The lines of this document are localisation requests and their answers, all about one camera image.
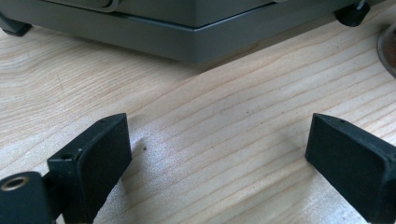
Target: metal grommet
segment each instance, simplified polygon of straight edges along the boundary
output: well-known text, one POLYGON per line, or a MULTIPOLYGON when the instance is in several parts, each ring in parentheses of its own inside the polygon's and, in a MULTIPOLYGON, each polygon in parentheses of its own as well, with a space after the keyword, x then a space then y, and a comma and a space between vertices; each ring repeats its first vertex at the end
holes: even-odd
POLYGON ((18 189, 25 185, 29 181, 29 177, 27 176, 17 176, 8 180, 2 187, 2 191, 11 191, 14 189, 18 189))

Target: screw hole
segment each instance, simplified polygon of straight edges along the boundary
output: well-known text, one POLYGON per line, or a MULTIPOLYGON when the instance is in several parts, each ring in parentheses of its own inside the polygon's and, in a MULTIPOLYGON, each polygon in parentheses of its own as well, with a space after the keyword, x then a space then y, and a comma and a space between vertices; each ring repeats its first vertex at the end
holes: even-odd
POLYGON ((2 191, 11 191, 14 189, 18 189, 25 185, 29 181, 29 177, 27 176, 18 176, 13 179, 8 180, 2 187, 2 191))
POLYGON ((62 155, 62 160, 64 160, 64 161, 72 160, 72 158, 73 158, 73 154, 71 154, 71 153, 62 155))

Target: wooden table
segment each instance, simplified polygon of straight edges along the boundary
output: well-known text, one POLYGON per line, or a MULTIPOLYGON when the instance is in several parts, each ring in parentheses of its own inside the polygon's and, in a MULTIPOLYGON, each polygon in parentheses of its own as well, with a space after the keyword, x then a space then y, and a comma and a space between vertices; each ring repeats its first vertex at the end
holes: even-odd
POLYGON ((96 120, 128 115, 134 160, 95 223, 365 223, 304 159, 314 112, 396 145, 378 60, 396 1, 220 64, 192 65, 35 27, 0 33, 0 178, 96 120))

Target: black clamp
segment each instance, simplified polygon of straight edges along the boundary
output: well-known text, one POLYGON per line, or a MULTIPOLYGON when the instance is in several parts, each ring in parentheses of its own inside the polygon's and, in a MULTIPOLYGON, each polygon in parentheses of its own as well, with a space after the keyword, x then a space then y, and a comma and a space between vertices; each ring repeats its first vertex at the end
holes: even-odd
POLYGON ((314 114, 305 157, 368 222, 395 222, 396 147, 345 120, 314 114))
POLYGON ((0 181, 0 223, 93 223, 131 160, 126 115, 101 119, 48 159, 44 177, 0 181))

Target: light wooden surface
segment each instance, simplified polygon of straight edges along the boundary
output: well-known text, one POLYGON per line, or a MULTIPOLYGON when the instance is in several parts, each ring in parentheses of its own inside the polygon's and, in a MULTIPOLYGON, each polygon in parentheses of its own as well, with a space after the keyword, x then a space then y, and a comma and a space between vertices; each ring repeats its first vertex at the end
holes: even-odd
POLYGON ((314 112, 396 145, 378 60, 396 1, 223 65, 191 65, 35 27, 0 33, 0 178, 96 120, 128 114, 134 160, 95 223, 365 223, 304 159, 314 112))

